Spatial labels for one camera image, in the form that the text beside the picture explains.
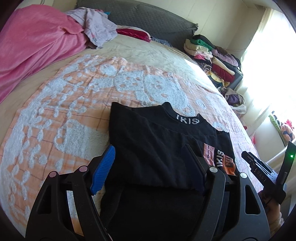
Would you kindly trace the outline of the person's right hand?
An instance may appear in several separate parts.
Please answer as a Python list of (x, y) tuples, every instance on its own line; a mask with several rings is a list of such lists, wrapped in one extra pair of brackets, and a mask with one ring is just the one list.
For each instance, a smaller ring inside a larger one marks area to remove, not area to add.
[(269, 224), (270, 235), (273, 236), (284, 224), (282, 214), (280, 211), (280, 204), (278, 204), (273, 198), (268, 197), (264, 190), (258, 193)]

